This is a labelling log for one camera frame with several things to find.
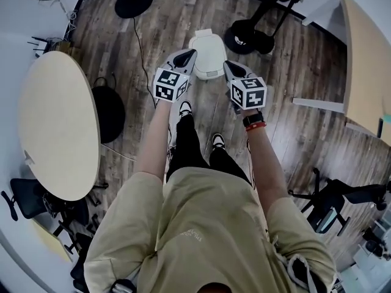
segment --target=red bracelet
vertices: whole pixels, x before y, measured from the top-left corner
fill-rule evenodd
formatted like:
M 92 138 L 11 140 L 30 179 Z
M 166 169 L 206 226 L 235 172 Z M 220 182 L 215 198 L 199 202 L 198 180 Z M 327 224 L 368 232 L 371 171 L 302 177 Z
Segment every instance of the red bracelet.
M 260 127 L 266 127 L 266 123 L 264 121 L 260 121 L 258 123 L 251 124 L 250 126 L 246 127 L 246 131 L 257 129 Z

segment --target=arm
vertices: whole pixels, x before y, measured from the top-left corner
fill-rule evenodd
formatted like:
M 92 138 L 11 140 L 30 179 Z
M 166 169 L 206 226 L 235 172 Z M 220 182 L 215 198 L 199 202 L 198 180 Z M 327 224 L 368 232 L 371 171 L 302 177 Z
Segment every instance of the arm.
M 90 245 L 84 276 L 91 293 L 106 292 L 155 252 L 171 103 L 160 101 L 137 157 Z
M 243 116 L 255 111 L 243 111 Z M 283 170 L 264 128 L 248 132 L 255 184 L 268 223 L 271 240 L 278 237 L 277 251 L 287 259 L 300 254 L 329 289 L 335 264 L 326 246 L 287 194 Z
M 136 172 L 157 176 L 163 183 L 167 159 L 167 132 L 172 103 L 160 100 L 137 156 Z
M 243 110 L 243 117 L 256 114 L 256 110 Z M 255 185 L 263 212 L 268 213 L 270 206 L 280 198 L 289 197 L 287 184 L 280 162 L 270 144 L 264 128 L 250 130 L 247 133 L 251 150 L 252 169 Z

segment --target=white sneaker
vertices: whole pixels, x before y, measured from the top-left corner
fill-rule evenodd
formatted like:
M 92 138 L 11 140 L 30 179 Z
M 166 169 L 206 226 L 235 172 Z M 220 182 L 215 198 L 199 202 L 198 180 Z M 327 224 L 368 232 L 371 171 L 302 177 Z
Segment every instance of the white sneaker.
M 179 108 L 179 118 L 181 119 L 185 115 L 192 114 L 191 104 L 189 101 L 183 101 L 181 107 Z
M 220 134 L 214 134 L 212 138 L 212 149 L 223 148 L 225 149 L 224 138 Z

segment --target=black pants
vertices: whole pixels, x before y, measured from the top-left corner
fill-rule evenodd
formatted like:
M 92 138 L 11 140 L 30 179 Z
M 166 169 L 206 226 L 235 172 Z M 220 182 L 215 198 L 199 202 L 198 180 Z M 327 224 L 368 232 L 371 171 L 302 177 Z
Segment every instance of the black pants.
M 177 147 L 167 172 L 167 180 L 174 171 L 182 167 L 201 167 L 229 173 L 246 180 L 250 184 L 246 174 L 223 148 L 216 148 L 210 154 L 209 164 L 210 166 L 202 157 L 200 141 L 198 140 L 197 131 L 194 129 L 193 116 L 185 115 L 177 124 Z

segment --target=black watch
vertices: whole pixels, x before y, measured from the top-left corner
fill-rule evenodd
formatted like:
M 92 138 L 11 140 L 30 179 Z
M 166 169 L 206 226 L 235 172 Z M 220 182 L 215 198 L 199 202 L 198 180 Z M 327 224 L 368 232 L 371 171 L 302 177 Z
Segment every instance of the black watch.
M 253 114 L 253 115 L 244 117 L 243 118 L 243 125 L 244 125 L 244 127 L 247 128 L 248 126 L 250 126 L 254 123 L 259 123 L 260 121 L 264 121 L 264 120 L 263 120 L 262 113 L 260 111 L 258 111 L 258 114 Z

